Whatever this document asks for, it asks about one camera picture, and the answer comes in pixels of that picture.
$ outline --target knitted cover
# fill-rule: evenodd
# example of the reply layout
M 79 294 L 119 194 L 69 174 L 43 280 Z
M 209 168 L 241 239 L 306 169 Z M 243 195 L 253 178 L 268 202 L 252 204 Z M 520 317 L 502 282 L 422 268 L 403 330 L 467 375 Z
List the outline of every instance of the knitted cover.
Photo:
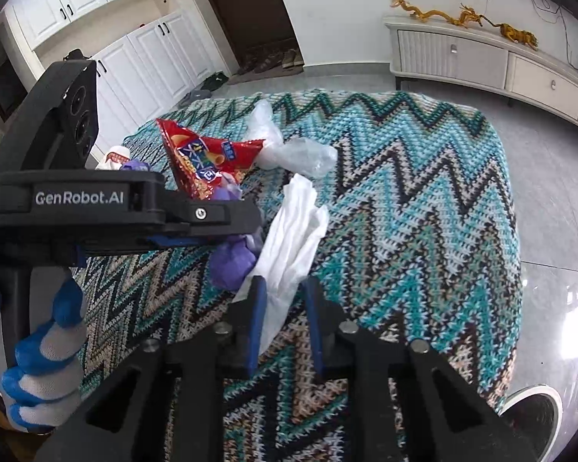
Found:
M 330 225 L 311 272 L 327 298 L 383 339 L 430 341 L 500 407 L 521 282 L 507 163 L 491 124 L 472 107 L 422 95 L 324 90 L 196 101 L 165 117 L 240 140 L 260 98 L 285 138 L 338 150 L 336 169 L 315 183 Z M 175 188 L 155 122 L 125 144 Z M 244 181 L 265 230 L 290 177 L 255 169 Z M 76 275 L 90 302 L 84 393 L 144 339 L 188 339 L 220 319 L 232 294 L 210 285 L 209 257 L 210 248 L 189 247 L 89 260 Z M 300 298 L 256 376 L 227 383 L 224 395 L 225 460 L 340 460 L 349 451 L 346 382 L 315 383 Z

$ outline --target round white rim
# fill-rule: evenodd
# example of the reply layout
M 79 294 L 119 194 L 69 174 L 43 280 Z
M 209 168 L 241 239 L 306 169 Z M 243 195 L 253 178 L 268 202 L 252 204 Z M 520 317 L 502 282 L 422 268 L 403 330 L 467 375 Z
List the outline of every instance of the round white rim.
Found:
M 561 416 L 563 414 L 563 402 L 561 401 L 561 396 L 556 391 L 555 388 L 550 387 L 550 385 L 540 384 L 540 385 L 532 385 L 530 387 L 525 387 L 524 389 L 520 389 L 513 393 L 512 395 L 508 396 L 506 402 L 503 404 L 503 408 L 501 409 L 502 415 L 506 412 L 509 408 L 512 408 L 516 403 L 522 401 L 529 396 L 534 396 L 535 394 L 541 394 L 546 396 L 552 402 L 555 410 L 555 429 L 552 430 L 550 433 L 550 439 L 548 440 L 548 444 L 546 445 L 546 449 L 544 453 L 542 453 L 541 457 L 538 459 L 538 462 L 545 460 L 548 457 L 548 454 L 552 450 L 552 446 L 555 443 L 555 439 L 558 436 L 559 429 L 561 429 Z

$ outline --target brown door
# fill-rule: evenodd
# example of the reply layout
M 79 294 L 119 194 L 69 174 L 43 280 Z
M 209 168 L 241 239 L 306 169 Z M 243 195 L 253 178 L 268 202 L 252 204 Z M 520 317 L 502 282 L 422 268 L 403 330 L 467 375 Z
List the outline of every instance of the brown door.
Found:
M 262 45 L 295 41 L 283 0 L 210 0 L 239 61 Z

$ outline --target red snack package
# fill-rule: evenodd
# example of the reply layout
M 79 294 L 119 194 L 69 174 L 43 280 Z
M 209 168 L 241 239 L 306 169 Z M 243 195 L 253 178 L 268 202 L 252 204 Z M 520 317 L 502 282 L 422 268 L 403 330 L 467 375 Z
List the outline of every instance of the red snack package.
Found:
M 263 147 L 262 140 L 230 142 L 201 137 L 171 120 L 156 123 L 176 183 L 194 199 L 210 199 L 222 174 L 230 174 L 240 184 Z

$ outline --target person's hand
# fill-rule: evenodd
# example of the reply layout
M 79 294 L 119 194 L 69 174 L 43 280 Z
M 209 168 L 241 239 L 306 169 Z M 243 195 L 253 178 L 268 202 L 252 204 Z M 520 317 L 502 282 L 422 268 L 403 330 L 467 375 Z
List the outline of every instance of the person's hand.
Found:
M 10 417 L 26 429 L 59 426 L 81 402 L 83 369 L 75 354 L 86 341 L 86 301 L 71 276 L 46 295 L 53 298 L 50 319 L 15 346 L 18 366 L 0 377 L 15 400 Z

